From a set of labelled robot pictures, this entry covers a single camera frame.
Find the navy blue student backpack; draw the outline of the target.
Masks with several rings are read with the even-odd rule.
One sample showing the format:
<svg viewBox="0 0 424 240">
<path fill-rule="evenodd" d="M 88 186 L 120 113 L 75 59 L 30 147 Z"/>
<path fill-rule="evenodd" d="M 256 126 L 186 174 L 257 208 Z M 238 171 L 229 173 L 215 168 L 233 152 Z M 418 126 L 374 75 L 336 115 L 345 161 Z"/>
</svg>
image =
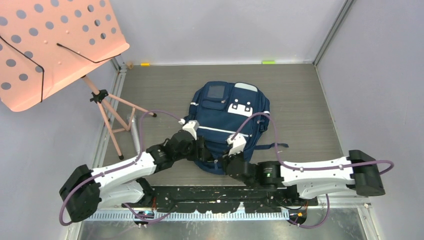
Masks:
<svg viewBox="0 0 424 240">
<path fill-rule="evenodd" d="M 270 100 L 256 86 L 244 82 L 209 81 L 197 90 L 190 102 L 186 122 L 197 121 L 198 136 L 204 138 L 205 147 L 211 154 L 208 160 L 195 160 L 203 171 L 224 175 L 219 161 L 229 149 L 227 139 L 240 126 L 246 145 L 244 160 L 250 162 L 255 150 L 268 150 L 275 143 L 259 145 L 262 134 L 267 131 L 270 120 Z"/>
</svg>

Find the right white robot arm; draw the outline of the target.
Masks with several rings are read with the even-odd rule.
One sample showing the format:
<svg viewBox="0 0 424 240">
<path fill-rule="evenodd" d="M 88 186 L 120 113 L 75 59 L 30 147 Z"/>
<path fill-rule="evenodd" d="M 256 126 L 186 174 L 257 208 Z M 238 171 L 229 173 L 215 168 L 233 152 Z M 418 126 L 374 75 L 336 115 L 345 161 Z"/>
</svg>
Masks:
<svg viewBox="0 0 424 240">
<path fill-rule="evenodd" d="M 222 161 L 226 175 L 254 190 L 286 189 L 285 198 L 291 205 L 349 190 L 364 197 L 386 193 L 379 161 L 361 150 L 350 150 L 348 156 L 326 161 L 249 163 L 244 158 L 247 141 L 242 135 L 232 134 L 226 142 L 230 146 Z"/>
</svg>

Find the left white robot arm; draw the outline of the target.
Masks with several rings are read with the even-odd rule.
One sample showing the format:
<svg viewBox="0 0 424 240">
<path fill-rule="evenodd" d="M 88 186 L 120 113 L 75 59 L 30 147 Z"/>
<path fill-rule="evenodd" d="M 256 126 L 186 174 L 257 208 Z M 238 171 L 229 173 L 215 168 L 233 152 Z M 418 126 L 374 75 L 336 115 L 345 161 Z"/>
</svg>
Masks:
<svg viewBox="0 0 424 240">
<path fill-rule="evenodd" d="M 140 178 L 169 169 L 179 160 L 197 155 L 199 122 L 190 120 L 182 129 L 161 144 L 152 145 L 138 156 L 100 168 L 80 165 L 59 190 L 63 201 L 59 222 L 63 226 L 92 216 L 99 208 L 123 203 L 148 207 L 153 193 L 140 183 Z"/>
</svg>

